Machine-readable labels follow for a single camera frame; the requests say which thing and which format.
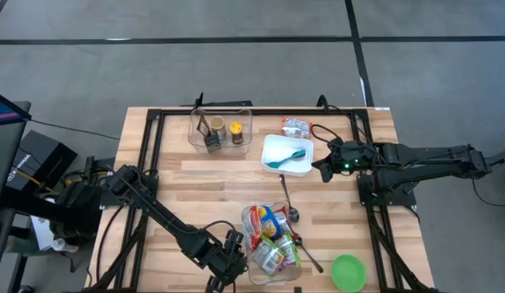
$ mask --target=candy wrapper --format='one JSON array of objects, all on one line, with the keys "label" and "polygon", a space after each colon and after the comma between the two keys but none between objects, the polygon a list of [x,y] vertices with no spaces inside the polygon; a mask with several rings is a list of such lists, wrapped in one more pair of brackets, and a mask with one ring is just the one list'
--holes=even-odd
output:
[{"label": "candy wrapper", "polygon": [[274,212],[274,218],[278,222],[281,234],[289,233],[294,239],[296,233],[292,231],[291,225],[288,223],[287,219],[287,207],[280,208]]},{"label": "candy wrapper", "polygon": [[244,218],[243,233],[247,245],[255,250],[261,241],[261,222],[256,206],[251,207]]},{"label": "candy wrapper", "polygon": [[276,238],[281,235],[278,221],[273,212],[266,206],[258,207],[258,215],[261,222],[261,233],[267,238]]},{"label": "candy wrapper", "polygon": [[274,241],[277,247],[285,254],[285,258],[282,261],[282,268],[284,269],[289,265],[295,265],[296,267],[301,266],[300,257],[296,251],[296,244],[292,241],[292,236],[289,232],[286,232],[278,240]]},{"label": "candy wrapper", "polygon": [[283,118],[282,133],[290,138],[310,138],[312,124],[293,118]]},{"label": "candy wrapper", "polygon": [[281,268],[285,255],[270,241],[265,235],[261,236],[261,242],[257,249],[252,253],[252,258],[269,275],[274,275]]}]

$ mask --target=computer screen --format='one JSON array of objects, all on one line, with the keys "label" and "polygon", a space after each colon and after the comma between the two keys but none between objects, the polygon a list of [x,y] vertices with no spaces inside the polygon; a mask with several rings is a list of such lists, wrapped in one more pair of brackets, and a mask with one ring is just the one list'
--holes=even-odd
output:
[{"label": "computer screen", "polygon": [[0,95],[0,125],[29,120],[31,116]]}]

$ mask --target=teal spoon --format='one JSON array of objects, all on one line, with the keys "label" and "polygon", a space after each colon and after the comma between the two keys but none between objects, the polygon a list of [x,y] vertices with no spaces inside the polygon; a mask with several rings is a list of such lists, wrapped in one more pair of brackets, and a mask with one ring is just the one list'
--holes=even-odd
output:
[{"label": "teal spoon", "polygon": [[270,163],[267,163],[267,166],[271,167],[271,168],[279,168],[279,166],[281,166],[283,163],[285,163],[286,161],[290,160],[290,159],[297,159],[297,158],[301,158],[305,156],[305,150],[301,150],[301,151],[297,151],[295,152],[294,154],[292,154],[290,157],[288,157],[287,159],[283,159],[283,160],[280,160],[278,162],[270,162]]}]

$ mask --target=wooden tabletop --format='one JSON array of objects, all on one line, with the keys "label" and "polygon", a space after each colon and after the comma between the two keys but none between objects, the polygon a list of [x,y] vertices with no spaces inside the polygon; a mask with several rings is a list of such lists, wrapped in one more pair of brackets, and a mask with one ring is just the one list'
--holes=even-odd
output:
[{"label": "wooden tabletop", "polygon": [[[137,164],[147,109],[146,107],[128,109],[116,154],[115,168],[123,164]],[[377,108],[367,110],[374,141],[397,142],[390,111]],[[187,141],[190,117],[167,116],[158,164],[160,176],[158,200],[186,223],[202,227],[212,221],[228,220],[235,224],[237,230],[241,230],[240,214],[247,206],[284,202],[285,195],[279,184],[278,174],[265,172],[260,162],[264,137],[270,133],[279,133],[282,118],[282,116],[254,116],[252,142],[248,153],[225,157],[198,154]],[[350,123],[345,117],[294,116],[294,118],[326,125],[345,141],[352,139]],[[147,152],[148,164],[155,129],[154,125]],[[318,133],[327,139],[332,138],[322,130]],[[329,153],[324,142],[314,138],[311,140],[314,142],[314,160],[322,159]],[[244,273],[236,280],[236,290],[292,292],[295,286],[301,286],[304,292],[338,292],[330,277],[332,261],[342,254],[351,254],[361,260],[367,270],[367,284],[362,291],[378,291],[367,214],[359,203],[355,176],[334,176],[331,182],[322,183],[319,171],[313,168],[304,177],[286,176],[286,181],[292,205],[301,215],[300,221],[293,225],[293,228],[304,239],[305,248],[325,271],[318,273],[307,255],[298,249],[302,259],[302,273],[297,280],[255,286],[249,281],[248,273]],[[115,208],[104,211],[100,222],[90,263],[93,275],[97,266],[100,235],[103,234],[114,211]],[[399,254],[421,282],[433,286],[417,219],[402,207],[389,207],[389,213]],[[108,231],[100,260],[101,275],[121,249],[126,216],[127,208],[117,216]],[[216,225],[209,230],[223,240],[228,227]],[[130,282],[133,259],[132,254],[126,265],[125,286]],[[388,283],[392,286],[392,274],[386,253],[384,260]],[[175,239],[156,222],[149,220],[138,284],[139,292],[201,292],[205,290],[210,274],[209,269],[199,269],[188,260],[180,252]],[[232,288],[227,287],[226,291],[232,291]]]}]

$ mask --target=green bowl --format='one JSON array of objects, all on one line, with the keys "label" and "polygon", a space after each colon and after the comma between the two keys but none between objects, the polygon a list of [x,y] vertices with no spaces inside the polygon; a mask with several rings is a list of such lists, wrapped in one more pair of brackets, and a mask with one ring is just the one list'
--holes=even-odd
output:
[{"label": "green bowl", "polygon": [[365,266],[355,256],[338,256],[332,263],[332,281],[344,292],[358,292],[367,281]]}]

